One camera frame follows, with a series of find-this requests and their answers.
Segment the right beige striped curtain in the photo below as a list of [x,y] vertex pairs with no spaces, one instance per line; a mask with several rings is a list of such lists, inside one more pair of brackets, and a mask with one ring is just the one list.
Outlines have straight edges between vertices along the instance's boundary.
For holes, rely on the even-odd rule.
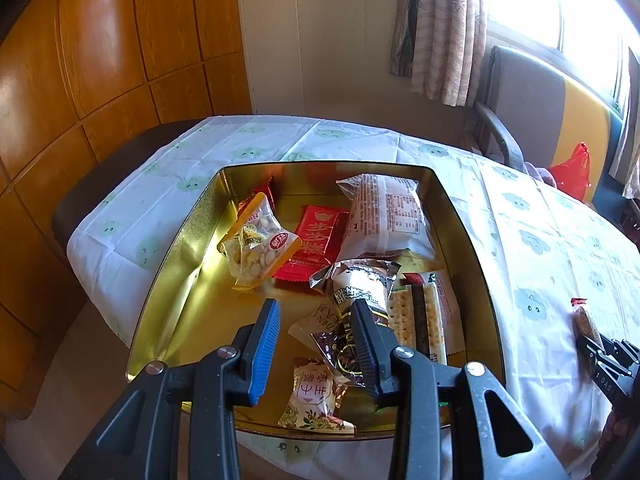
[[629,94],[623,131],[608,172],[623,185],[622,195],[638,200],[639,188],[639,58],[629,50]]

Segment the white pink large snack bag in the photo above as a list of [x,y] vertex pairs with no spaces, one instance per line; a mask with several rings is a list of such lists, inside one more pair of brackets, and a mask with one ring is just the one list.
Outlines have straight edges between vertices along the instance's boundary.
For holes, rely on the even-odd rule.
[[336,184],[350,200],[340,260],[385,258],[406,250],[425,259],[436,258],[417,180],[357,174]]

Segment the gold tin box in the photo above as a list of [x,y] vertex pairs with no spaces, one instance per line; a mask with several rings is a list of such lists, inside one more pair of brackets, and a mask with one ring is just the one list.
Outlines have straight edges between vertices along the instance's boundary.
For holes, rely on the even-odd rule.
[[170,366],[198,362],[207,353],[232,341],[243,325],[253,323],[267,298],[278,300],[281,328],[265,394],[254,408],[238,408],[235,427],[244,434],[291,440],[317,440],[311,431],[278,424],[293,391],[294,361],[316,352],[288,329],[314,313],[321,296],[294,285],[265,282],[249,292],[233,289],[234,279],[217,245],[238,216],[240,200],[257,185],[270,183],[276,217],[294,230],[303,206],[348,207],[337,183],[355,174],[389,174],[419,183],[424,214],[431,223],[437,258],[446,266],[458,300],[465,349],[451,357],[455,366],[480,361],[497,379],[504,378],[497,308],[485,274],[450,195],[428,167],[387,162],[262,162],[228,166],[210,180],[184,220],[157,271],[140,314],[130,348],[127,375],[135,378],[152,361]]

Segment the red boxed snack pack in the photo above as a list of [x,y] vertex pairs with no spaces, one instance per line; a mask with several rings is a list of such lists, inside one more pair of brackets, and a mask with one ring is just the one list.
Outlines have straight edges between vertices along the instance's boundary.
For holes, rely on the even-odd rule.
[[305,205],[295,234],[302,246],[273,275],[276,280],[307,283],[312,274],[336,261],[349,212],[344,208]]

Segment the white cloud-print tablecloth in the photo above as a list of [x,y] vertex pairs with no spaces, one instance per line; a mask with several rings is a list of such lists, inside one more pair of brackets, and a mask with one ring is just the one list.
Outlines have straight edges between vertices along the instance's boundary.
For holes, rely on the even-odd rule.
[[575,349],[572,300],[598,329],[639,338],[639,253],[549,185],[458,148],[351,122],[220,116],[140,134],[62,200],[55,233],[89,299],[125,344],[179,226],[216,172],[250,162],[399,162],[435,171],[497,307],[506,386],[574,479],[588,474],[610,404]]

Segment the dark brown snack bag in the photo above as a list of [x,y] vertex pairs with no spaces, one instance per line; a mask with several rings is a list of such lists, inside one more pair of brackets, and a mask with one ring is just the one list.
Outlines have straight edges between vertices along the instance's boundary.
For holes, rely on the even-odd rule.
[[337,261],[309,280],[313,289],[326,295],[337,315],[334,328],[313,333],[311,339],[341,385],[364,386],[350,320],[352,304],[363,300],[373,321],[389,326],[387,303],[399,270],[400,264],[390,260],[355,258]]

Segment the left beige striped curtain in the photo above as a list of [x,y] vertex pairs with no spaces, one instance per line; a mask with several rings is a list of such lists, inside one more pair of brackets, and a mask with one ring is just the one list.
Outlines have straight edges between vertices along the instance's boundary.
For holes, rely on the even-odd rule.
[[397,0],[390,73],[427,99],[471,107],[486,40],[485,0]]

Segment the white beige snack sachet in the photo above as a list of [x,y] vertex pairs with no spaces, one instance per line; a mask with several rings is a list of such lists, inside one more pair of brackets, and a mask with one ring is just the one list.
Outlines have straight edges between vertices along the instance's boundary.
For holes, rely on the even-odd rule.
[[288,334],[307,348],[317,351],[318,347],[312,338],[313,334],[329,333],[340,322],[333,304],[328,300],[322,301],[310,315],[293,323]]

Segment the beige striped curtain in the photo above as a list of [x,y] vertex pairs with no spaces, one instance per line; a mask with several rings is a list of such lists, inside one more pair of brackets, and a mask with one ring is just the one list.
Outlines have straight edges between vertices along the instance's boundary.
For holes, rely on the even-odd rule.
[[629,94],[623,131],[608,172],[623,185],[622,195],[638,200],[639,188],[639,58],[629,50]]
[[427,99],[471,107],[486,40],[485,0],[397,0],[390,73]]

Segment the red-ended sesame bar pack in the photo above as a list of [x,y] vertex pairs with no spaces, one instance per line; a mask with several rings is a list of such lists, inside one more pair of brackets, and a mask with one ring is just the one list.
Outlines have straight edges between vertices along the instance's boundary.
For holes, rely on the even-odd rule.
[[572,298],[570,300],[572,306],[572,320],[574,332],[576,336],[585,336],[603,348],[601,335],[589,314],[589,308],[586,298]]

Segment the clear yellow peanut snack bag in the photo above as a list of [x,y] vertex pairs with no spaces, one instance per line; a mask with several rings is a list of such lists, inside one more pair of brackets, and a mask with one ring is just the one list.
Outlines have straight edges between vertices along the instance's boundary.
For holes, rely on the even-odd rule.
[[260,286],[302,246],[302,240],[281,226],[265,193],[257,193],[217,245],[228,261],[233,288]]

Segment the floral red white snack pack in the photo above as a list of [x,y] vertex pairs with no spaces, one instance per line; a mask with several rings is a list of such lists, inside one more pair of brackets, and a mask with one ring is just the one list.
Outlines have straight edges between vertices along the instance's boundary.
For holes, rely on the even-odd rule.
[[348,387],[322,361],[295,358],[293,364],[292,394],[278,425],[315,434],[356,434],[356,426],[336,414]]

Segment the grey yellow sofa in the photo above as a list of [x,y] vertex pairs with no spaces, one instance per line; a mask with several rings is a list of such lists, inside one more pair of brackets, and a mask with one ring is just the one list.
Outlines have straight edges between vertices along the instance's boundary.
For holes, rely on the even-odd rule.
[[625,205],[623,185],[608,173],[623,133],[619,114],[570,76],[518,49],[493,47],[485,75],[473,130],[483,155],[549,168],[584,142],[591,160],[588,200],[604,216]]

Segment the cracker sandwich pack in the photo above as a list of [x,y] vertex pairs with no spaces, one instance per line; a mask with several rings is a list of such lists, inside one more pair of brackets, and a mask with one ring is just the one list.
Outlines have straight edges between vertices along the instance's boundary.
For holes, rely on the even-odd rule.
[[446,271],[404,273],[388,300],[390,327],[402,346],[440,364],[465,356],[458,300]]

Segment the red plastic bag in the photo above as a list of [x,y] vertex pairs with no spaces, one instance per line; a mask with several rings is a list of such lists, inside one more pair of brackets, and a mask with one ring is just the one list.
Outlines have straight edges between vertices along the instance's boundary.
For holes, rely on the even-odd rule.
[[548,171],[560,191],[583,202],[591,186],[588,145],[585,142],[577,143],[569,159],[549,167]]

